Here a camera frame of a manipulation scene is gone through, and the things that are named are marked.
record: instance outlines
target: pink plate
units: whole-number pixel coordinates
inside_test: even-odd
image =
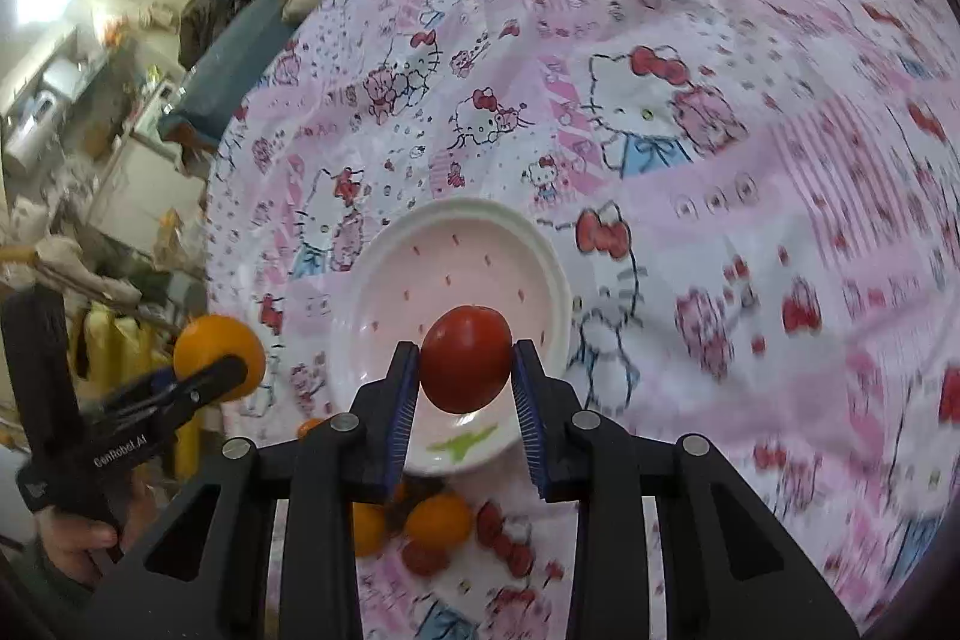
[[[544,370],[563,376],[572,300],[549,242],[520,213],[487,199],[443,199],[380,232],[353,266],[334,310],[331,390],[341,410],[359,386],[382,378],[400,340],[424,341],[454,307],[493,307],[514,340],[531,339]],[[426,396],[406,470],[448,475],[489,461],[520,439],[510,384],[482,410],[452,415]]]

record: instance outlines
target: green leaf design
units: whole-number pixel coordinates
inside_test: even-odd
[[[487,439],[487,437],[496,432],[499,426],[500,425],[496,423],[493,424],[493,426],[486,427],[486,429],[483,429],[481,432],[464,432],[464,434],[457,434],[456,437],[451,437],[446,442],[434,442],[432,445],[427,445],[426,449],[434,453],[438,451],[450,451],[450,458],[453,459],[453,463],[459,464],[461,461],[464,461],[464,458],[467,458],[467,451],[469,451],[470,448]]]

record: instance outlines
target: bed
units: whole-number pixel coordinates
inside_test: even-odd
[[[645,437],[707,434],[861,627],[896,622],[952,515],[960,453],[946,0],[290,0],[285,14],[305,20],[209,182],[210,304],[269,348],[261,388],[227,408],[232,434],[290,439],[333,410],[330,311],[379,228],[430,199],[504,200],[565,265],[566,379],[583,402]],[[529,571],[467,547],[420,581],[390,548],[358,563],[367,637],[563,636],[571,509],[536,501],[521,453],[452,484],[500,513]],[[659,568],[653,555],[654,637]]]

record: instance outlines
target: hand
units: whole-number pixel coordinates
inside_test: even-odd
[[[124,552],[157,518],[157,502],[149,487],[140,477],[131,477],[131,501],[127,523],[120,537]],[[51,564],[78,584],[95,586],[102,578],[87,551],[107,550],[116,545],[116,531],[109,524],[91,521],[79,515],[47,507],[37,514],[40,542]]]

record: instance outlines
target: silver rivet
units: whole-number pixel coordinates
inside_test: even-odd
[[[687,451],[690,456],[707,456],[710,443],[704,437],[700,437],[699,434],[690,434],[689,437],[683,438],[683,450]]]
[[[336,432],[352,432],[360,425],[360,419],[353,413],[337,413],[330,418],[330,427]]]
[[[600,416],[593,410],[580,410],[579,413],[573,413],[573,418],[570,418],[570,420],[577,429],[585,429],[587,432],[600,425]]]
[[[227,458],[243,458],[250,453],[250,441],[243,437],[234,437],[224,442],[220,452]]]

